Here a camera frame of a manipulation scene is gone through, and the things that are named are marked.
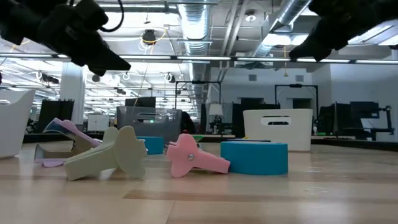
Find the pink plastic bracket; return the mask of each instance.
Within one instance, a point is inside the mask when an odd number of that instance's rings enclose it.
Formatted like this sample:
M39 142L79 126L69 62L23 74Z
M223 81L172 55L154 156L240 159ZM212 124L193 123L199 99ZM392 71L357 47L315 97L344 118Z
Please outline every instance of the pink plastic bracket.
M173 177L183 177L194 167L227 174L230 164L226 159L199 150L190 134L181 134L177 142L170 142L166 156L172 161Z

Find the white column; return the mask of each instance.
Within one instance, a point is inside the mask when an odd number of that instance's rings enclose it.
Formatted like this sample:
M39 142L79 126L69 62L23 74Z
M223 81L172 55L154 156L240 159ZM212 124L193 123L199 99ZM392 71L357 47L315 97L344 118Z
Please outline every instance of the white column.
M71 62L65 62L62 66L61 76L61 100L74 100L72 122L83 124L85 112L86 75L83 68Z
M391 57L393 60L398 60L398 50L391 50Z

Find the black cable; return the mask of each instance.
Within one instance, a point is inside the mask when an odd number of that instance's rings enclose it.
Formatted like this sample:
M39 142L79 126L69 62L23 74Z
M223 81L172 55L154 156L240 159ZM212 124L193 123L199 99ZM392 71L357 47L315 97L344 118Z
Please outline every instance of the black cable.
M102 32L115 32L122 26L123 21L124 21L124 8L123 8L122 0L118 0L118 3L120 5L120 10L122 12L122 18L120 19L120 23L115 28L112 28L112 29L107 29L107 28L101 27L101 28L99 28L100 31L102 31Z

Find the pink plastic part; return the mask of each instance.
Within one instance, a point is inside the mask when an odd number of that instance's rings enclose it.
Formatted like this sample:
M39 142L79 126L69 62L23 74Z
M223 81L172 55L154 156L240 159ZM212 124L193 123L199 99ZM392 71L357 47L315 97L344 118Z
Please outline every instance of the pink plastic part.
M62 166L65 159L35 159L35 163L43 164L44 167L57 167Z
M77 136L80 136L83 139L86 139L87 141L89 141L90 143L92 143L92 145L94 147L99 146L101 143L98 141L95 141L93 138L90 138L89 136L85 135L84 133L82 133L81 131L79 131L76 127L76 125L71 122L70 120L63 120L61 121L58 118L54 118L54 121L63 126L64 128L68 129L69 131L71 131L72 133L76 134Z
M230 164L226 159L199 150L190 134L181 134L177 142L170 142L166 156L172 161L173 177L183 177L194 167L227 174Z

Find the ventilation duct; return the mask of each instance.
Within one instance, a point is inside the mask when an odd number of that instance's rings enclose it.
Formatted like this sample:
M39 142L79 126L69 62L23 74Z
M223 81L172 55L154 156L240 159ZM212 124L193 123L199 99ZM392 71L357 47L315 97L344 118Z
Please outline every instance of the ventilation duct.
M178 10L181 15L181 26L184 38L188 40L199 40L198 42L192 41L185 43L187 55L206 55L208 43L200 42L200 40L208 36L210 7L205 4L181 4L178 5ZM207 64L204 63L190 63L189 72L191 80L207 81L204 79L206 66ZM203 85L193 86L196 99L206 97L206 95L203 95L202 89Z
M266 34L280 29L284 26L292 26L295 20L303 13L305 8L311 3L311 0L284 0L280 5L280 9L274 14L267 16L264 27L266 28ZM251 57L265 57L274 47L273 45L266 44L266 38L257 46L255 51L250 55ZM258 63L249 63L244 65L244 68L254 69Z
M121 12L119 4L96 1L99 6L105 12ZM164 4L134 4L134 3L123 3L124 12L144 12L144 13L171 13L178 14L178 9L176 5L169 5L168 2Z

